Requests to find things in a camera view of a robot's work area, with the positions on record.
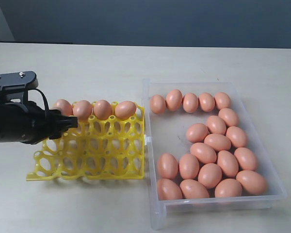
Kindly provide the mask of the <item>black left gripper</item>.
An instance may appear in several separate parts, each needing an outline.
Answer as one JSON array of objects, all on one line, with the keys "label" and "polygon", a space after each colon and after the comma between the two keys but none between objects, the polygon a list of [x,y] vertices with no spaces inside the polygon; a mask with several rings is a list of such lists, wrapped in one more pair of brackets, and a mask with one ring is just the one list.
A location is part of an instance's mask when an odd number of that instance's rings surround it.
[{"label": "black left gripper", "polygon": [[21,121],[25,123],[21,143],[34,145],[45,139],[58,139],[63,129],[78,128],[77,117],[64,116],[58,109],[45,111],[33,101],[27,102],[26,107],[28,112]]}]

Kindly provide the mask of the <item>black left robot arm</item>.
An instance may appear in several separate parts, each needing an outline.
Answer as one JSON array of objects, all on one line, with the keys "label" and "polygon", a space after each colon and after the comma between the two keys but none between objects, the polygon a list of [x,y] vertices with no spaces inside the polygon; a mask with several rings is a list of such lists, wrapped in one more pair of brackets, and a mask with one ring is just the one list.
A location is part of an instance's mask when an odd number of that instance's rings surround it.
[{"label": "black left robot arm", "polygon": [[59,110],[45,111],[33,101],[0,103],[0,143],[37,144],[45,139],[58,139],[70,128],[78,127],[75,116],[64,116]]}]

